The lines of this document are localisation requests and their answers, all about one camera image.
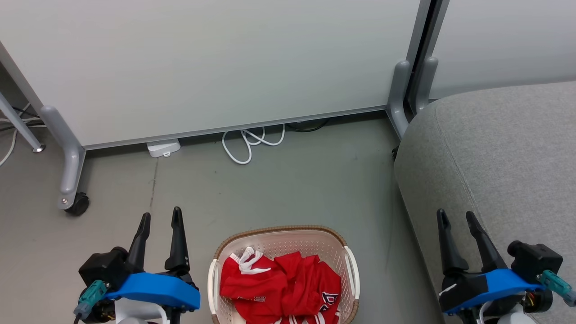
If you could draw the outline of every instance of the plastic basket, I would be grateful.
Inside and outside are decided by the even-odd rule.
[[[322,226],[285,226],[257,229],[226,239],[214,254],[208,272],[208,303],[214,324],[243,324],[232,301],[220,297],[222,265],[232,253],[241,255],[248,246],[269,258],[299,251],[303,257],[317,254],[342,278],[340,324],[350,324],[358,311],[360,278],[354,254],[335,231]]]

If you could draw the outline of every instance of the clothing logo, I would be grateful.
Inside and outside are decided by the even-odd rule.
[[[327,311],[330,308],[330,305],[333,305],[338,298],[337,293],[326,293],[322,292],[322,300],[324,301],[324,305],[320,307],[320,311]]]

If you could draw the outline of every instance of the teal connector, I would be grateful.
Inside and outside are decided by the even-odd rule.
[[[90,315],[92,307],[104,297],[108,287],[109,285],[102,280],[95,280],[80,297],[78,306],[74,309],[74,315],[80,315],[80,319],[86,319]]]
[[[538,280],[546,288],[560,295],[568,306],[576,307],[576,292],[572,290],[572,286],[558,277],[557,274],[550,270],[544,270]]]

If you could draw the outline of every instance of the red garment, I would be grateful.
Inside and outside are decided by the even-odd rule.
[[[250,261],[258,253],[242,257]],[[265,271],[248,274],[253,269]],[[337,324],[341,287],[340,276],[318,255],[302,258],[296,252],[274,261],[261,256],[251,268],[231,255],[222,267],[220,295],[233,299],[247,324],[302,324],[304,319],[308,324]]]

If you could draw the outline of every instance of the gray ottoman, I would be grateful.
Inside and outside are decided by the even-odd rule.
[[[410,123],[395,174],[436,292],[443,278],[438,208],[446,210],[471,270],[479,271],[482,262],[467,227],[468,210],[509,266],[510,242],[544,243],[564,257],[559,275],[576,285],[576,82],[469,92],[431,103]],[[576,323],[576,308],[554,298],[534,320]]]

